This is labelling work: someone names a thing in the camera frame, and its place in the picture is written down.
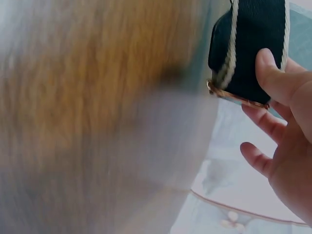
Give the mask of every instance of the finger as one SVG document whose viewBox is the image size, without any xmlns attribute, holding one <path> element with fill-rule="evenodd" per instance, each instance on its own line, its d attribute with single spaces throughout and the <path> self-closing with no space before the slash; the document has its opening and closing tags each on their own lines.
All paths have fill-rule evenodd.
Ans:
<svg viewBox="0 0 312 234">
<path fill-rule="evenodd" d="M 240 151 L 245 160 L 258 172 L 269 178 L 272 167 L 272 159 L 263 154 L 251 143 L 245 142 L 240 145 Z"/>
<path fill-rule="evenodd" d="M 274 117 L 265 109 L 256 109 L 242 105 L 244 113 L 269 137 L 279 144 L 285 133 L 286 126 L 278 118 Z"/>
<path fill-rule="evenodd" d="M 309 72 L 284 73 L 280 71 L 268 49 L 261 50 L 257 55 L 256 75 L 264 91 L 272 99 L 285 106 L 290 105 L 297 90 L 312 81 L 312 74 Z"/>
<path fill-rule="evenodd" d="M 288 73 L 298 73 L 298 72 L 305 72 L 305 71 L 306 71 L 305 68 L 300 66 L 298 63 L 293 61 L 291 58 L 287 59 L 287 65 L 286 65 L 285 72 L 288 72 Z"/>
<path fill-rule="evenodd" d="M 302 132 L 312 143 L 312 81 L 302 85 L 293 95 L 290 109 Z"/>
<path fill-rule="evenodd" d="M 293 117 L 292 111 L 288 106 L 284 106 L 274 100 L 270 102 L 270 106 L 286 121 L 289 121 Z"/>
</svg>

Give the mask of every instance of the blurred brown object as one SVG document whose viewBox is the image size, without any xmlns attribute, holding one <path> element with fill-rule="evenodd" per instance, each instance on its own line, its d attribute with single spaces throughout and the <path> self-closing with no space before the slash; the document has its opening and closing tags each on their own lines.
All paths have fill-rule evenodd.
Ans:
<svg viewBox="0 0 312 234">
<path fill-rule="evenodd" d="M 0 2 L 1 233 L 168 233 L 216 116 L 210 4 Z"/>
</svg>

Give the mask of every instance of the hand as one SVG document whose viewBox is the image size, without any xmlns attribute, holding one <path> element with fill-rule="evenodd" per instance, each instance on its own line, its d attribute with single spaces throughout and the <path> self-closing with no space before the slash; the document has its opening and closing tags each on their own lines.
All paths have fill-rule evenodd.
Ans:
<svg viewBox="0 0 312 234">
<path fill-rule="evenodd" d="M 312 226 L 312 72 L 288 60 L 278 70 L 268 49 L 256 58 L 260 86 L 272 97 L 271 106 L 287 121 L 281 123 L 264 109 L 242 106 L 248 117 L 278 145 L 269 158 L 250 143 L 241 152 L 247 162 L 268 178 L 280 200 Z"/>
</svg>

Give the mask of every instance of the bag strap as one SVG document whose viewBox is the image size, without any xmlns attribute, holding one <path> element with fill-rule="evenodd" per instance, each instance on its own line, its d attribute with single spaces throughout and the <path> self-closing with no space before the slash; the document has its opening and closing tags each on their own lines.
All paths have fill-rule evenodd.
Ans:
<svg viewBox="0 0 312 234">
<path fill-rule="evenodd" d="M 290 35 L 289 0 L 232 0 L 230 10 L 214 25 L 209 67 L 214 88 L 262 105 L 270 97 L 255 76 L 255 58 L 269 48 L 284 70 Z"/>
</svg>

